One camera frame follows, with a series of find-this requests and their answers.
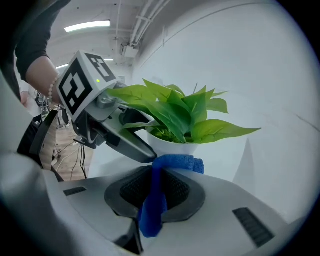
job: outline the green leaf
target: green leaf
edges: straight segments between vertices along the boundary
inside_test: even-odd
[[[150,127],[150,126],[160,126],[158,123],[156,122],[130,122],[130,123],[126,123],[122,128],[123,129],[128,129],[128,128],[141,128],[141,127]]]
[[[159,84],[153,83],[153,82],[149,82],[145,79],[143,79],[146,87],[149,89],[149,91],[156,97],[159,99],[160,102],[166,102],[169,98],[169,95],[171,93],[171,89],[166,88],[164,86],[161,86]]]
[[[192,94],[182,99],[191,114],[191,126],[207,119],[206,93]]]
[[[211,143],[225,138],[251,134],[261,128],[242,128],[232,123],[211,119],[197,123],[191,131],[194,143]]]
[[[193,95],[195,95],[195,94],[203,94],[203,93],[206,92],[206,90],[207,90],[207,86],[205,85],[200,91],[194,93]]]
[[[205,93],[205,101],[208,103],[208,101],[210,101],[212,95],[214,94],[215,89],[207,91]]]
[[[228,92],[228,91],[213,93],[213,94],[212,94],[212,97],[216,97],[216,96],[219,96],[219,95],[221,95],[221,94],[225,94],[225,93],[227,93],[227,92]]]
[[[212,98],[206,103],[206,109],[228,114],[227,102],[222,98]]]
[[[167,85],[166,87],[169,89],[172,89],[173,91],[177,91],[177,92],[181,93],[183,97],[186,97],[184,92],[177,85],[170,84],[170,85]]]
[[[206,90],[207,90],[207,86],[205,85],[200,91],[194,93],[193,95],[198,95],[198,94],[204,94],[205,93],[205,100],[208,102],[211,99],[215,89],[207,91],[207,92],[206,92]]]
[[[156,97],[150,92],[148,87],[136,84],[118,89],[106,89],[107,93],[113,97],[118,97],[129,104],[141,104],[142,100],[155,102]]]
[[[171,91],[167,102],[179,105],[180,107],[183,107],[185,110],[189,111],[188,106],[183,102],[183,100],[179,97],[178,93],[175,90]]]
[[[194,139],[191,137],[184,136],[187,143],[194,143]]]
[[[167,142],[182,143],[171,131],[167,129],[168,128],[162,129],[161,127],[156,127],[150,133],[153,136],[156,136],[157,138]]]
[[[185,143],[184,134],[189,131],[191,116],[183,107],[169,102],[144,102],[153,115],[159,118],[179,141]]]

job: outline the blue towel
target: blue towel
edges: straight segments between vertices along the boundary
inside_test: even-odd
[[[150,193],[138,212],[138,222],[146,238],[156,237],[162,228],[161,214],[168,210],[165,194],[161,190],[161,169],[177,168],[204,174],[204,162],[192,155],[167,154],[152,164]]]

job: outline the white flower pot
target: white flower pot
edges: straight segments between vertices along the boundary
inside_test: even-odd
[[[150,147],[153,148],[158,157],[163,155],[193,155],[196,151],[198,144],[192,143],[173,143],[165,141],[153,136],[150,132],[154,128],[152,126],[146,127],[147,140]]]

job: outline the vent slot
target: vent slot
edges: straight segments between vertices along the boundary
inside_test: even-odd
[[[257,247],[263,246],[275,237],[248,208],[239,208],[232,212]]]
[[[79,187],[74,187],[74,188],[71,188],[71,189],[68,189],[68,190],[64,190],[63,192],[64,192],[64,194],[66,196],[71,196],[71,195],[75,195],[75,194],[84,192],[86,190],[87,189],[84,188],[83,186],[79,186]]]

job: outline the white ceiling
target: white ceiling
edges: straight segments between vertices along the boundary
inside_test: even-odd
[[[114,63],[118,65],[132,63],[132,59],[119,54],[120,44],[129,41],[136,17],[145,1],[122,0],[116,49],[119,2],[120,0],[72,0],[61,10],[52,26],[47,48],[47,53],[56,67],[68,63],[78,50],[114,58]],[[84,29],[72,33],[64,30],[72,25],[102,20],[110,20],[110,27]]]

